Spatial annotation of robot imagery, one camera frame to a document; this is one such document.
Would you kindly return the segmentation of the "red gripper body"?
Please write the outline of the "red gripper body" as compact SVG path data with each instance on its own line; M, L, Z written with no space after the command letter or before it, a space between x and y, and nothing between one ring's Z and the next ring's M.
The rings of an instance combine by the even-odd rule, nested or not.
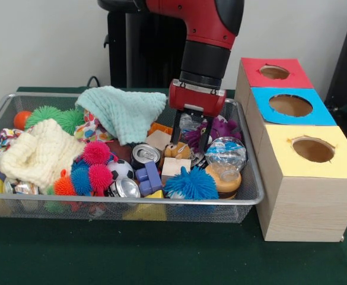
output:
M173 79L168 92L168 102L176 110L192 110L216 118L222 111L227 92L185 83Z

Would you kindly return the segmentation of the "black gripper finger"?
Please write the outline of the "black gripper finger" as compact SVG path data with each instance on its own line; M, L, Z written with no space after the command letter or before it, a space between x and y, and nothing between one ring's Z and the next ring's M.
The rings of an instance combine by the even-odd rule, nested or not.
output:
M211 136L212 124L214 121L214 118L210 117L210 116L206 116L205 119L207 121L207 126L206 126L203 134L200 136L200 140L199 140L199 144L198 144L198 151L202 154L205 154L205 152L208 148L209 138Z
M171 144L178 144L180 140L180 136L181 136L180 120L181 120L182 114L183 114L182 110L176 110L173 131L172 131L171 140L170 140Z

